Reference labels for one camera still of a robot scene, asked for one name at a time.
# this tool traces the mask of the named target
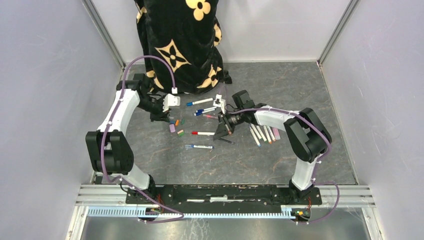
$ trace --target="white wall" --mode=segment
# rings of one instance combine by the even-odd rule
[[[323,64],[342,131],[387,239],[422,239],[424,1],[367,0]]]
[[[0,1],[0,238],[64,239],[120,68],[80,0]]]
[[[126,62],[143,54],[133,0],[92,0]],[[221,0],[224,61],[311,61],[324,50],[349,0]]]

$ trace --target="floral pattern fabric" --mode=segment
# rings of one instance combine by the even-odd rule
[[[215,17],[218,0],[135,0],[136,25],[144,55],[164,59],[179,92],[200,94],[218,82],[231,83],[216,48],[222,40]],[[145,59],[146,75],[155,89],[171,92],[166,66]]]

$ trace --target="pink eraser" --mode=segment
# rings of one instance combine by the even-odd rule
[[[281,139],[280,133],[278,132],[278,128],[273,127],[272,128],[272,132],[274,133],[274,137],[275,137],[276,140],[280,140]]]
[[[175,133],[175,125],[174,124],[170,124],[169,125],[169,130],[171,131],[171,133]]]

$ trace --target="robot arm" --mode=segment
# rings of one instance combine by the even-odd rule
[[[115,100],[107,117],[97,128],[97,131],[89,131],[85,136],[91,166],[94,171],[102,172],[100,150],[103,147],[104,162],[108,174],[125,175],[127,180],[142,190],[147,189],[153,180],[148,174],[142,172],[134,165],[134,154],[125,138],[131,116],[136,107],[139,107],[150,112],[150,120],[152,122],[168,122],[170,107],[180,105],[180,97],[172,94],[154,98],[147,92],[151,87],[150,80],[145,75],[142,80],[127,80],[125,81],[125,92],[123,97],[120,98],[122,82],[119,82],[116,86]],[[121,101],[119,108],[116,110],[113,120],[110,123],[110,116],[113,114],[115,106],[119,101]],[[105,146],[101,146],[103,134],[106,134]]]
[[[245,111],[239,114],[231,114],[221,112],[219,114],[219,125],[213,136],[214,139],[221,138],[228,134],[232,134],[235,126],[241,123],[250,123],[254,125],[264,125],[278,128],[287,133],[291,148],[297,156],[296,168],[294,175],[289,182],[298,197],[302,197],[312,189],[312,175],[317,163],[317,159],[327,151],[327,145],[324,140],[313,130],[307,132],[309,126],[295,118],[291,114],[270,111],[268,105],[259,103],[255,105],[249,97],[246,90],[240,91],[232,96],[237,109],[265,109],[257,111]],[[331,143],[332,139],[324,127],[318,116],[310,108],[302,111],[292,111],[305,118],[313,126],[315,126]]]

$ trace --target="gray floor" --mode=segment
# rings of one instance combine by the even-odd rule
[[[333,152],[318,166],[317,182],[355,183],[330,96],[316,63],[229,63],[225,69],[233,84],[219,84],[203,95],[183,95],[181,106],[172,109],[172,117],[185,119],[185,124],[177,127],[186,133],[182,137],[170,133],[165,122],[150,122],[149,114],[143,110],[136,109],[132,115],[126,138],[136,165],[151,174],[157,184],[288,184],[296,156],[283,131],[281,140],[273,144],[262,142],[261,147],[256,146],[247,124],[238,125],[235,133],[226,137],[234,145],[190,134],[215,132],[218,123],[193,116],[195,110],[210,107],[211,103],[187,107],[187,102],[221,92],[233,104],[231,95],[241,90],[247,90],[255,103],[285,110],[315,110],[333,139]],[[142,72],[142,66],[134,66],[130,78]],[[213,145],[215,149],[185,149],[186,144]]]

